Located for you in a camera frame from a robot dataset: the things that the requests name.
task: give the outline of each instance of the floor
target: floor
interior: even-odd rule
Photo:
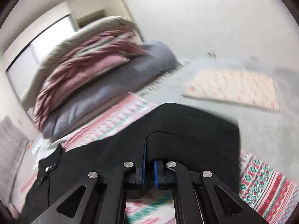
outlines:
[[[239,124],[241,147],[299,184],[299,73],[250,60],[211,58],[189,59],[189,62],[144,99],[159,105],[174,102],[192,106]],[[200,69],[245,69],[270,75],[280,112],[183,97],[182,84],[188,82]]]

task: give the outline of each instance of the black fabric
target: black fabric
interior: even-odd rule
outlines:
[[[145,141],[148,162],[168,159],[192,171],[211,170],[238,193],[238,127],[198,109],[167,103],[112,137],[62,153],[58,166],[47,172],[48,178],[40,185],[39,179],[33,184],[20,222],[31,223],[47,209],[48,201],[53,204],[89,172],[109,179],[114,167],[126,161],[142,168]],[[43,168],[39,171],[44,174],[44,167],[57,163],[57,159],[51,155],[40,162]]]
[[[58,167],[59,159],[63,150],[58,145],[56,150],[47,158],[38,162],[37,185],[40,186],[49,177],[49,173]]]
[[[1,224],[14,224],[16,221],[11,216],[8,208],[0,201],[0,223]]]

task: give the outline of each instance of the pink patterned rug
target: pink patterned rug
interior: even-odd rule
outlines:
[[[155,104],[129,93],[118,104],[82,127],[63,148],[69,151],[116,134],[147,114]],[[265,162],[244,150],[240,154],[239,196],[270,224],[284,224],[299,202],[299,187]],[[20,189],[28,192],[36,179],[35,173]],[[126,215],[134,224],[175,223],[171,191],[151,190],[138,200],[127,200]]]

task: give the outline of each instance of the fringe edge of rug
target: fringe edge of rug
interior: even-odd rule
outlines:
[[[180,71],[185,67],[186,65],[190,64],[190,60],[182,60],[182,62],[178,61],[178,66],[163,73],[161,76],[159,76],[155,81],[147,84],[140,90],[136,91],[134,94],[136,94],[139,97],[144,97],[145,95],[150,94],[152,91],[156,91],[159,89],[159,85],[162,84],[164,81],[167,80],[171,75],[175,74],[176,72]]]

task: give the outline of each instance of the gray blanket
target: gray blanket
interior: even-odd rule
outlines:
[[[8,116],[0,122],[0,199],[7,206],[28,139]]]
[[[48,117],[42,133],[55,139],[99,105],[143,86],[149,80],[175,68],[178,62],[171,49],[161,43],[141,45],[148,54],[108,72],[77,90],[60,108]]]

